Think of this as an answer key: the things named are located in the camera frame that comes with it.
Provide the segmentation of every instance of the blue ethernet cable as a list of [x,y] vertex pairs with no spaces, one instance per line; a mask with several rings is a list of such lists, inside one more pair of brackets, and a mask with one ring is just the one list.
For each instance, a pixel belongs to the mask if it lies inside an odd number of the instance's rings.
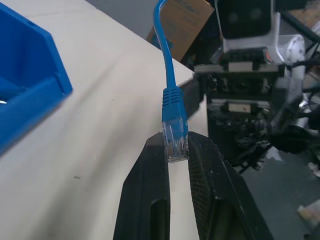
[[181,89],[176,86],[174,65],[160,21],[160,11],[167,0],[159,0],[153,11],[153,23],[166,71],[166,88],[162,97],[162,136],[169,163],[189,159],[188,122]]

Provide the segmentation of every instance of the table surface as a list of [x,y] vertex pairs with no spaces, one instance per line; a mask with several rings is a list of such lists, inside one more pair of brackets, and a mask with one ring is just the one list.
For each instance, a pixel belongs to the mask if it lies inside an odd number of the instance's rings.
[[[2,3],[52,34],[74,91],[1,156],[0,239],[112,239],[123,182],[162,129],[162,53],[84,0]],[[189,130],[208,134],[205,103]],[[198,238],[187,168],[169,165],[173,240]]]

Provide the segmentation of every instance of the gray floor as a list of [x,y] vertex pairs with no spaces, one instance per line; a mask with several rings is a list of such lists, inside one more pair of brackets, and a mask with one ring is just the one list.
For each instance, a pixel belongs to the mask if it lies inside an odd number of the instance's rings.
[[282,161],[267,160],[262,171],[243,177],[275,240],[303,240],[310,230],[297,213],[320,199],[320,178],[307,167],[309,156],[280,153]]
[[158,0],[86,0],[138,36],[146,39]]

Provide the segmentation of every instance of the clear plastic connector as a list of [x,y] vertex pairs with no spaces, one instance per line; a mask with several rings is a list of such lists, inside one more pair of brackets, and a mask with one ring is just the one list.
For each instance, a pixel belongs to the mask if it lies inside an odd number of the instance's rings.
[[182,117],[162,122],[164,153],[169,163],[189,159],[188,133],[185,132]]

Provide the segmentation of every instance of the blue storage bin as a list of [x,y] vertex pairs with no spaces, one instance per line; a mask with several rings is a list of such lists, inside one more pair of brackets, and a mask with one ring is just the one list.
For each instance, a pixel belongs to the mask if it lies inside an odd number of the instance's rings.
[[71,92],[51,34],[0,3],[0,154]]

